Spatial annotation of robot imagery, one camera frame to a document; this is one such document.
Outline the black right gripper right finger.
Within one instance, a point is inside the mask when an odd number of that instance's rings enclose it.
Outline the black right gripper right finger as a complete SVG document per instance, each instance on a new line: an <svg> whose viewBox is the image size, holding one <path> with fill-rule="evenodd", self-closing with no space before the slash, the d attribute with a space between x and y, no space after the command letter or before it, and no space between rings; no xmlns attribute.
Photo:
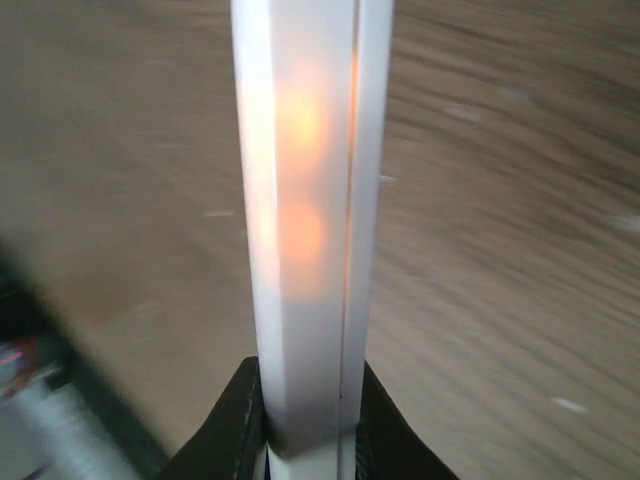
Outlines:
<svg viewBox="0 0 640 480"><path fill-rule="evenodd" d="M458 478L414 432L365 360L356 379L355 479Z"/></svg>

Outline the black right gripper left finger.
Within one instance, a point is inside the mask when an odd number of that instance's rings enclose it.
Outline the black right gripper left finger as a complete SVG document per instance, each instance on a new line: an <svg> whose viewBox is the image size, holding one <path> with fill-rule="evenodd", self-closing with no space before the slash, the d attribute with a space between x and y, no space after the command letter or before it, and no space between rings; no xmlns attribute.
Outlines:
<svg viewBox="0 0 640 480"><path fill-rule="evenodd" d="M238 366L196 433L158 480L251 480L268 477L267 423L258 359Z"/></svg>

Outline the white remote control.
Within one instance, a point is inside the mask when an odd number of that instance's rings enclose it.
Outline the white remote control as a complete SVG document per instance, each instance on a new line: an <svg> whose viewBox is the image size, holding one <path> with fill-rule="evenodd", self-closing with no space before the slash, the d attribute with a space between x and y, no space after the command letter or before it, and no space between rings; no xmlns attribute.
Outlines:
<svg viewBox="0 0 640 480"><path fill-rule="evenodd" d="M275 479L356 475L393 9L390 1L231 5Z"/></svg>

